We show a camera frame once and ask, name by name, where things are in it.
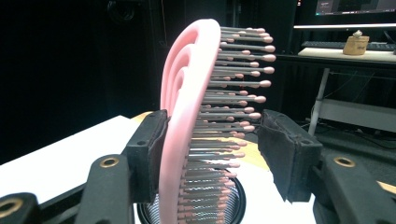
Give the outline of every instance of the pink hairbrush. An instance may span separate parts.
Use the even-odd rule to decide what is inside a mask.
[[[220,27],[214,20],[199,20],[170,49],[161,95],[161,109],[170,116],[159,184],[162,224],[224,223],[228,187],[234,185],[230,178],[236,174],[223,169],[239,166],[230,160],[245,156],[235,151],[246,143],[206,138],[243,138],[245,132],[254,130],[248,122],[235,119],[259,119],[260,113],[245,106],[263,103],[265,97],[226,88],[271,85],[267,80],[242,78],[274,73],[272,67],[260,68],[256,60],[273,62],[275,55],[251,52],[273,52],[275,48],[236,42],[265,44],[272,40],[263,29]]]

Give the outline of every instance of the keyboard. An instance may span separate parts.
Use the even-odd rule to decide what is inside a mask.
[[[305,41],[301,46],[313,49],[343,49],[346,42]],[[395,44],[368,43],[367,50],[394,51]]]

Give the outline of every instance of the desk leg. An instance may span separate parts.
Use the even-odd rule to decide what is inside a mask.
[[[325,68],[323,71],[323,76],[320,82],[317,100],[315,101],[314,111],[312,112],[311,123],[309,124],[309,130],[308,130],[308,133],[311,134],[312,136],[315,135],[315,129],[317,128],[320,107],[323,100],[323,92],[326,87],[326,82],[327,82],[327,77],[329,76],[329,72],[330,72],[330,68]]]

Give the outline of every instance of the computer monitor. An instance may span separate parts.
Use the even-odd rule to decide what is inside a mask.
[[[396,0],[297,0],[294,29],[396,30]]]

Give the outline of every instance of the pink brush back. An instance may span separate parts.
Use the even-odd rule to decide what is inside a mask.
[[[160,218],[177,223],[180,177],[189,154],[192,129],[219,50],[220,27],[214,20],[188,26],[170,49],[163,69],[161,109],[171,117],[160,171]]]

